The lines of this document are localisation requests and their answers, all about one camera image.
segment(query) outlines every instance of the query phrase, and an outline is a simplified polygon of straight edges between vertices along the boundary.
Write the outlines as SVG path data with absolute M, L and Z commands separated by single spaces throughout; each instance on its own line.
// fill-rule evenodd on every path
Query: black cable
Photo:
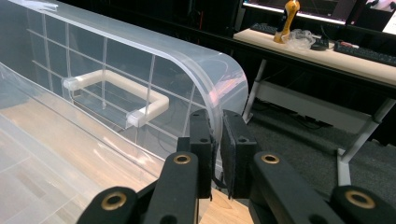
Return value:
M 387 45 L 390 42 L 390 40 L 391 39 L 388 38 L 388 39 L 385 39 L 384 41 L 382 41 L 382 43 L 380 43 L 379 46 L 376 47 L 375 51 L 381 52 L 382 49 L 384 48 L 384 46 Z
M 172 106 L 172 107 L 173 107 L 173 111 L 172 111 L 171 118 L 170 118 L 167 122 L 165 122 L 164 124 L 162 124 L 162 125 L 159 127 L 160 129 L 162 129 L 163 126 L 168 125 L 168 124 L 170 124 L 170 123 L 173 121 L 174 116 L 175 116 L 175 114 L 176 114 L 176 103 L 177 103 L 177 102 L 179 102 L 181 105 L 187 107 L 187 105 L 183 104 L 181 101 L 176 100 L 176 101 L 173 103 L 173 106 Z M 157 134 L 157 141 L 158 141 L 158 144 L 160 145 L 160 147 L 161 147 L 164 151 L 169 152 L 169 153 L 172 153 L 171 151 L 165 149 L 165 147 L 164 147 L 163 144 L 161 143 L 160 134 L 161 134 L 161 132 L 158 131 L 158 134 Z
M 320 30 L 322 32 L 322 34 L 328 39 L 328 40 L 332 40 L 331 38 L 329 38 L 329 36 L 326 34 L 326 32 L 324 31 L 323 25 L 320 25 Z
M 297 78 L 295 78 L 291 83 L 289 83 L 289 84 L 286 85 L 285 87 L 286 87 L 286 88 L 290 87 L 294 82 L 296 82 L 297 80 L 299 80 L 304 74 L 305 74 L 305 71 L 302 71 L 302 72 L 300 73 L 300 75 L 299 75 Z
M 283 69 L 281 69 L 280 71 L 277 71 L 277 72 L 273 73 L 271 76 L 266 77 L 266 78 L 264 78 L 264 79 L 262 79 L 262 80 L 265 81 L 265 80 L 267 80 L 267 79 L 269 79 L 269 78 L 271 78 L 271 77 L 275 77 L 275 76 L 281 74 L 282 72 L 284 72 L 284 71 L 285 71 L 286 69 L 288 69 L 288 68 L 289 68 L 289 66 L 287 65 L 287 66 L 285 66 Z
M 311 127 L 311 126 L 309 126 L 309 125 L 306 124 L 306 123 L 309 122 L 309 121 L 304 122 L 304 121 L 302 121 L 302 120 L 300 120 L 300 119 L 294 117 L 290 112 L 286 112 L 286 111 L 285 111 L 282 107 L 280 107 L 280 106 L 271 104 L 270 102 L 267 102 L 267 101 L 262 101 L 262 100 L 260 100 L 260 99 L 258 99 L 258 98 L 256 98 L 256 100 L 258 100 L 258 101 L 259 101 L 260 103 L 262 103 L 262 104 L 266 104 L 266 105 L 268 106 L 268 109 L 275 109 L 275 110 L 278 111 L 278 112 L 282 112 L 282 113 L 288 115 L 289 117 L 291 117 L 292 119 L 294 119 L 295 121 L 297 121 L 300 125 L 304 126 L 306 129 L 309 129 L 309 130 L 319 130 L 319 129 L 321 129 L 321 128 L 323 128 L 323 127 L 325 126 L 325 125 L 319 125 L 319 124 L 318 124 L 317 127 Z

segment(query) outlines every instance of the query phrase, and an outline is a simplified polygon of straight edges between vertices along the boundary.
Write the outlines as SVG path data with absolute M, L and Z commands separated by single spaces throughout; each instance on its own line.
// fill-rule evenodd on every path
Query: wooden floor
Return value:
M 32 139 L 35 139 L 40 146 L 47 148 L 50 151 L 50 155 L 54 155 L 54 160 L 59 160 L 59 162 L 55 162 L 55 167 L 58 170 L 50 167 L 48 171 L 40 172 L 43 174 L 53 175 L 53 179 L 56 179 L 59 185 L 70 185 L 70 183 L 72 185 L 76 185 L 78 182 L 73 183 L 76 182 L 73 178 L 82 174 L 84 178 L 88 177 L 90 181 L 99 186 L 99 189 L 112 186 L 128 186 L 132 189 L 140 190 L 155 179 L 153 175 L 145 175 L 144 169 L 141 169 L 138 163 L 132 163 L 125 160 L 125 158 L 121 157 L 120 154 L 111 151 L 114 149 L 113 147 L 117 148 L 119 146 L 114 136 L 110 136 L 114 135 L 114 133 L 109 132 L 109 136 L 106 139 L 106 129 L 100 127 L 97 122 L 92 122 L 93 119 L 91 118 L 86 118 L 84 125 L 92 125 L 92 130 L 103 135 L 103 138 L 99 139 L 99 141 L 97 136 L 92 136 L 91 134 L 84 132 L 75 123 L 66 119 L 64 117 L 65 114 L 60 116 L 54 112 L 53 109 L 40 104 L 37 100 L 31 99 L 19 105 L 0 109 L 0 115 L 3 119 L 7 119 L 12 123 L 12 125 L 17 127 L 17 129 L 21 130 L 22 134 L 32 137 Z M 104 139 L 107 140 L 107 142 L 105 144 L 101 144 L 100 140 Z M 46 157 L 46 159 L 39 158 L 39 155 L 35 155 L 34 148 L 26 147 L 21 151 L 24 152 L 25 150 L 29 151 L 29 160 L 34 161 L 29 163 L 31 165 L 39 164 L 40 162 L 46 163 L 46 160 L 49 159 L 49 157 Z M 142 165 L 144 165 L 145 162 L 143 159 L 145 158 L 142 158 L 141 155 L 136 156 L 136 160 L 140 161 Z M 23 161 L 15 161 L 15 165 L 11 165 L 10 167 L 23 166 L 26 161 L 26 158 L 24 158 Z M 67 172 L 65 175 L 62 171 L 59 171 L 60 168 L 63 169 L 60 165 L 62 162 L 71 164 L 73 169 L 78 170 L 78 175 L 69 174 Z M 40 165 L 40 167 L 44 167 L 42 169 L 47 169 L 47 166 L 47 164 L 44 164 L 43 166 Z M 23 182 L 25 182 L 27 184 L 22 187 L 12 186 L 12 184 L 15 185 L 15 181 L 11 181 L 9 178 L 6 178 L 6 181 L 8 181 L 8 184 L 11 186 L 8 189 L 9 191 L 12 192 L 12 188 L 21 187 L 26 195 L 32 195 L 33 191 L 33 194 L 37 191 L 41 192 L 40 194 L 36 193 L 35 197 L 32 197 L 31 202 L 35 202 L 37 200 L 41 202 L 42 198 L 51 197 L 50 195 L 47 195 L 49 193 L 46 193 L 43 183 L 54 182 L 53 179 L 49 179 L 49 177 L 45 175 L 33 178 L 32 169 L 27 169 L 26 167 L 23 167 L 23 169 L 20 170 L 23 170 L 26 174 L 21 175 L 21 172 L 19 172 L 17 178 L 21 180 L 21 176 L 27 176 L 29 177 L 29 180 L 22 180 L 19 183 L 23 184 Z M 10 169 L 5 169 L 4 171 L 0 170 L 0 178 L 2 173 L 5 174 L 5 172 L 8 171 L 10 171 Z M 213 189 L 212 193 L 213 201 L 210 203 L 203 203 L 202 211 L 204 212 L 200 223 L 252 223 L 248 209 L 244 205 L 236 200 L 228 200 L 226 195 L 217 190 Z M 87 197 L 84 195 L 84 192 L 68 189 L 68 194 L 69 195 L 67 196 L 69 198 L 66 198 L 66 200 L 70 200 L 69 203 L 65 203 L 64 205 L 60 204 L 60 208 L 49 208 L 49 210 L 52 209 L 54 211 L 49 212 L 51 215 L 46 217 L 44 223 L 57 223 L 59 221 L 67 223 L 73 221 L 78 217 L 78 213 L 80 213 L 78 209 L 83 209 L 84 205 L 87 205 L 86 203 L 89 202 L 89 198 L 94 194 L 94 192 L 90 192 L 90 196 Z M 35 209 L 41 209 L 41 207 L 37 208 L 34 206 L 27 206 L 16 208 L 16 210 L 14 210 L 14 214 L 9 214 L 8 218 L 12 218 L 14 216 L 22 218 L 21 216 L 26 209 L 30 209 L 29 212 L 34 212 Z

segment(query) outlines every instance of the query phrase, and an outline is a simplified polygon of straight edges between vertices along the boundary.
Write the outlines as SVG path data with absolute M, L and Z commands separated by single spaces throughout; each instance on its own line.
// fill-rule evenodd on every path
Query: brass bushing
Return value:
M 267 154 L 262 156 L 262 161 L 265 161 L 266 163 L 270 163 L 270 164 L 277 164 L 279 163 L 279 158 L 277 156 Z
M 111 203 L 110 200 L 113 198 L 117 198 L 118 200 L 114 203 Z M 122 207 L 126 202 L 126 195 L 120 191 L 115 191 L 107 194 L 107 196 L 102 200 L 102 208 L 107 211 L 116 210 L 119 207 Z
M 363 201 L 357 200 L 354 196 L 358 196 L 363 199 Z M 350 203 L 355 204 L 358 207 L 365 208 L 365 209 L 372 209 L 375 208 L 374 200 L 365 193 L 362 193 L 357 190 L 349 190 L 346 192 L 346 198 Z
M 177 164 L 187 164 L 191 161 L 191 157 L 188 155 L 178 155 L 174 157 L 174 162 Z

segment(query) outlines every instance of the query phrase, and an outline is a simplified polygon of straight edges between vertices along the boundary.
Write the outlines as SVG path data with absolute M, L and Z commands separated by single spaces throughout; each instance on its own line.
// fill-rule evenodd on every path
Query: gray carpet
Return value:
M 247 126 L 262 149 L 281 154 L 312 188 L 329 197 L 337 185 L 336 149 L 346 148 L 355 135 L 263 104 L 255 104 L 252 113 Z M 366 142 L 350 162 L 352 185 L 396 208 L 395 160 L 395 146 Z

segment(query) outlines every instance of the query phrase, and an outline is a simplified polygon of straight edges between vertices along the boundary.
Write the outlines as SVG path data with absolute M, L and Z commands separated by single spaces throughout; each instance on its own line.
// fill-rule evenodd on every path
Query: metal table leg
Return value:
M 349 162 L 355 156 L 355 154 L 361 149 L 361 146 L 367 141 L 370 135 L 375 131 L 378 125 L 382 122 L 382 119 L 388 114 L 388 112 L 395 105 L 395 100 L 387 99 L 379 107 L 373 116 L 373 119 L 368 120 L 366 124 L 361 128 L 358 137 L 355 139 L 353 144 L 347 149 L 338 149 L 337 155 L 337 166 L 338 166 L 338 185 L 350 185 L 350 173 L 349 173 Z
M 254 99 L 256 98 L 256 93 L 259 90 L 260 87 L 260 81 L 262 80 L 262 73 L 264 71 L 265 65 L 267 64 L 267 61 L 265 59 L 262 59 L 262 63 L 260 64 L 259 72 L 257 73 L 256 78 L 254 79 L 253 86 L 250 91 L 250 95 L 247 99 L 247 104 L 245 106 L 244 113 L 242 114 L 242 119 L 244 120 L 245 123 L 248 123 L 253 117 L 253 114 L 250 113 L 251 107 L 253 106 Z

